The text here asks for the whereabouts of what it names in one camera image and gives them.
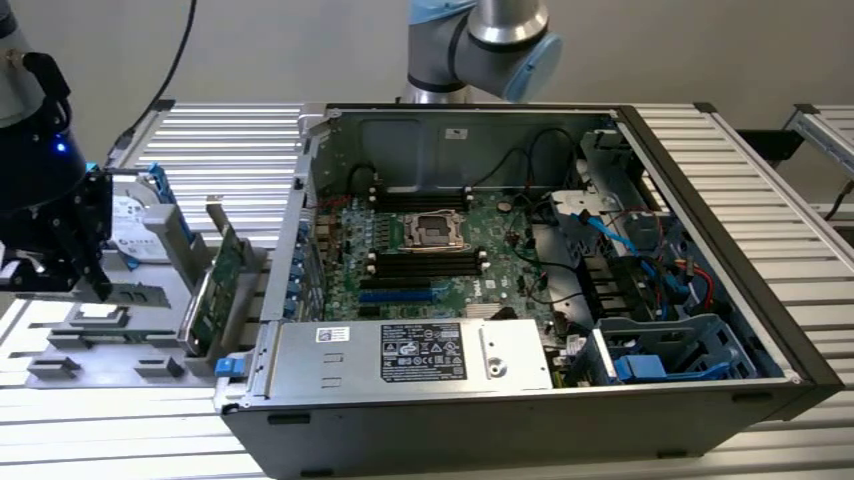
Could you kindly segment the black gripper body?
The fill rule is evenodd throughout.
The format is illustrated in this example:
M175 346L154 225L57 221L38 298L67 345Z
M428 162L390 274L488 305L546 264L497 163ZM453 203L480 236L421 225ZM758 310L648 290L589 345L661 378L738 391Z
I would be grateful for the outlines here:
M2 100L2 215L57 200L81 183L86 160L71 131L71 106Z

